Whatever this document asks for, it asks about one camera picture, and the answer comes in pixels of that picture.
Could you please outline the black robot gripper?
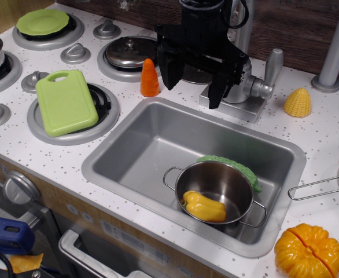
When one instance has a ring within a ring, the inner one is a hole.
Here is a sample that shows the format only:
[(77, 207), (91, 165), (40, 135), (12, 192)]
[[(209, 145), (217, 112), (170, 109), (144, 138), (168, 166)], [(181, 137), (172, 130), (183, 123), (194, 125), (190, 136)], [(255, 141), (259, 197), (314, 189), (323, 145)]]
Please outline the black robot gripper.
[(227, 87), (240, 84), (248, 55), (228, 39), (232, 1), (179, 1), (181, 23), (154, 25), (164, 86), (172, 90), (190, 65), (212, 74), (209, 109), (216, 109)]

